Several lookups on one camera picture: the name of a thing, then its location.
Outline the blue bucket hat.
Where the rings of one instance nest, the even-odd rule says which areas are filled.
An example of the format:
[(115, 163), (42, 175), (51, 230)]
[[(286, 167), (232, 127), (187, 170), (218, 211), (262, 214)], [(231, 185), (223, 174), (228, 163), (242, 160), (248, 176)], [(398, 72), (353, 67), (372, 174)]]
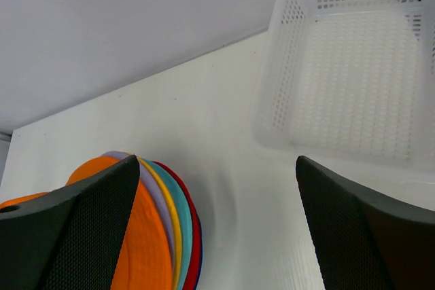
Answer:
[(196, 215), (198, 220), (198, 232), (199, 232), (199, 256), (198, 256), (198, 270), (196, 275), (196, 284), (194, 289), (198, 289), (199, 280), (201, 277), (201, 270), (202, 270), (202, 264), (203, 264), (203, 231), (202, 231), (202, 225), (201, 220), (198, 215)]

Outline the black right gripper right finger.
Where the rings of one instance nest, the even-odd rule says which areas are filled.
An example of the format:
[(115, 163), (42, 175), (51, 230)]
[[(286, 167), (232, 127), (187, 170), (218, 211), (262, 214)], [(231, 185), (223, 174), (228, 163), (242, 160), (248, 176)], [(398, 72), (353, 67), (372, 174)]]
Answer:
[(306, 156), (296, 180), (326, 289), (433, 289), (434, 211)]

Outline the red bucket hat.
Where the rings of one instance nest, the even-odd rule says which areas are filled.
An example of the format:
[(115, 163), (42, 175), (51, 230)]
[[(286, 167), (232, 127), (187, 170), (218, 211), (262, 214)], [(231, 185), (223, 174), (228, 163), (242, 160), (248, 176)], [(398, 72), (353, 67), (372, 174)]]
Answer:
[(190, 196), (190, 193), (188, 191), (188, 188), (182, 181), (182, 179), (173, 172), (168, 166), (164, 165), (163, 163), (154, 161), (155, 164), (159, 165), (162, 169), (164, 169), (167, 174), (170, 174), (171, 177), (176, 180), (178, 186), (182, 190), (184, 194), (184, 198), (186, 199), (186, 202), (188, 203), (188, 207), (190, 210), (190, 224), (192, 226), (192, 240), (190, 241), (192, 243), (192, 248), (190, 250), (190, 261), (188, 265), (188, 270), (186, 273), (186, 277), (183, 283), (182, 289), (194, 289), (196, 284), (196, 275), (198, 270), (198, 256), (199, 256), (199, 232), (198, 232), (198, 220), (197, 220), (197, 212), (196, 208), (194, 206), (194, 203), (192, 201), (192, 198)]

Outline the yellow bucket hat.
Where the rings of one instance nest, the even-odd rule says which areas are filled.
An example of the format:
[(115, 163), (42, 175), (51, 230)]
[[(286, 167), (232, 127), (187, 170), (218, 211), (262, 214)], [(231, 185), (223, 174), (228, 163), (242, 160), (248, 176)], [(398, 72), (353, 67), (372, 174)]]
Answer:
[(172, 226), (173, 236), (173, 285), (172, 289), (179, 289), (179, 281), (181, 276), (181, 263), (183, 256), (183, 236), (181, 231), (181, 224), (179, 215), (177, 212), (177, 206), (170, 192), (170, 175), (164, 171), (157, 163), (147, 161), (137, 156), (139, 162), (147, 169), (147, 171), (153, 176), (155, 182), (160, 188), (163, 195), (165, 204), (169, 210)]

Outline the teal bucket hat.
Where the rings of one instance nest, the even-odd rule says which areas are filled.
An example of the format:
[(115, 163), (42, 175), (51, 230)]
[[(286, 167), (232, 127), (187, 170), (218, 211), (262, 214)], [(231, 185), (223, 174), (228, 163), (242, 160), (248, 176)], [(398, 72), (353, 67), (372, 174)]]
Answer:
[(190, 242), (192, 240), (192, 226), (190, 224), (191, 220), (188, 203), (186, 202), (184, 194), (178, 186), (176, 180), (174, 180), (171, 175), (170, 183), (170, 192), (172, 193), (173, 199), (177, 206), (177, 212), (179, 215), (183, 236), (183, 256), (181, 263), (181, 276), (179, 281), (179, 289), (182, 289), (190, 261), (190, 250), (192, 248), (192, 243)]

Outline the lilac bucket hat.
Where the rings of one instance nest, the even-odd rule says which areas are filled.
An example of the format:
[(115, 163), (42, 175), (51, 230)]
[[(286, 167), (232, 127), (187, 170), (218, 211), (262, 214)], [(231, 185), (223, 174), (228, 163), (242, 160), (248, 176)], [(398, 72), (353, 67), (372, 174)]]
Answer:
[(172, 220), (167, 206), (166, 200), (164, 199), (163, 193), (157, 180), (152, 176), (151, 172), (145, 167), (143, 163), (139, 163), (140, 169), (140, 179), (142, 180), (145, 188), (150, 193), (152, 200), (156, 206), (159, 217), (162, 220), (164, 231), (167, 237), (167, 242), (171, 255), (172, 266), (175, 264), (174, 251), (175, 251), (175, 241), (173, 234)]

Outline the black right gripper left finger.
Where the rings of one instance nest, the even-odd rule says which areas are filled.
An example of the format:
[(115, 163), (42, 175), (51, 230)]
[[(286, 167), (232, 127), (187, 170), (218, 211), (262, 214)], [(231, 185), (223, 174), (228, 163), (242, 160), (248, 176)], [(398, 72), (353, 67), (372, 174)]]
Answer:
[(110, 289), (139, 183), (129, 156), (1, 209), (2, 289)]

